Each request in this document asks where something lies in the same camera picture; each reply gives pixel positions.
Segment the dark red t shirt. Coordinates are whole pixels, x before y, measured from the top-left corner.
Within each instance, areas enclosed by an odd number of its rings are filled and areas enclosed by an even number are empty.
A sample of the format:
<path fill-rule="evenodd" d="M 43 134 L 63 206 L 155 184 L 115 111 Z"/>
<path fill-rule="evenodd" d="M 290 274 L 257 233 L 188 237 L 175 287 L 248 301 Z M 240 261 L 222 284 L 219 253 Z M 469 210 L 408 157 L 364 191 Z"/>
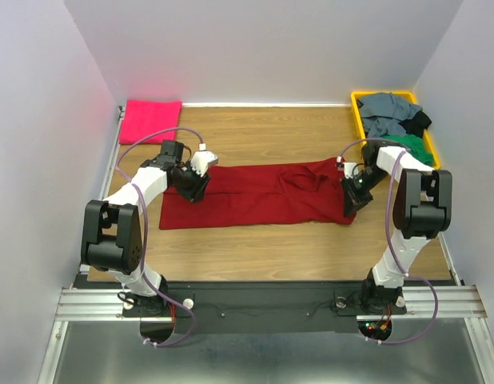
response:
<path fill-rule="evenodd" d="M 215 166 L 204 199 L 192 203 L 175 189 L 161 204 L 161 230 L 331 222 L 349 225 L 341 172 L 334 158 L 318 162 Z"/>

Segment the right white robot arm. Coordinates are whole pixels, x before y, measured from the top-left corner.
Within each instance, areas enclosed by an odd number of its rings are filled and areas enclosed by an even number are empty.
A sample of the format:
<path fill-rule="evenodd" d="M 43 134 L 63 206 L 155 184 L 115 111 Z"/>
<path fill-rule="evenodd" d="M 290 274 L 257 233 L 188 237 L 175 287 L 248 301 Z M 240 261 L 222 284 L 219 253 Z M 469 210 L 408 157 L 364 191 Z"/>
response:
<path fill-rule="evenodd" d="M 452 174 L 417 160 L 404 144 L 387 138 L 362 141 L 363 169 L 337 156 L 342 173 L 344 216 L 353 217 L 372 201 L 372 189 L 390 178 L 385 211 L 386 251 L 369 271 L 359 293 L 368 312 L 402 308 L 402 288 L 418 254 L 452 219 Z"/>

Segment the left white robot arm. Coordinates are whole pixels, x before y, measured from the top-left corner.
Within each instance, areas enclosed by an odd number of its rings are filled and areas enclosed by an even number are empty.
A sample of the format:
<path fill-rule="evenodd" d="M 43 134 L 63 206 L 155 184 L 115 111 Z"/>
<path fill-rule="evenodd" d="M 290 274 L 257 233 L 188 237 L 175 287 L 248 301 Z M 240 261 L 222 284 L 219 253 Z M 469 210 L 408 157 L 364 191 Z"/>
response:
<path fill-rule="evenodd" d="M 208 172 L 218 156 L 200 144 L 198 151 L 184 160 L 186 149 L 181 142 L 163 141 L 159 154 L 144 161 L 120 190 L 86 204 L 82 264 L 114 276 L 125 287 L 118 297 L 127 309 L 159 315 L 173 307 L 165 278 L 145 262 L 143 235 L 148 229 L 148 205 L 170 187 L 189 202 L 204 198 Z"/>

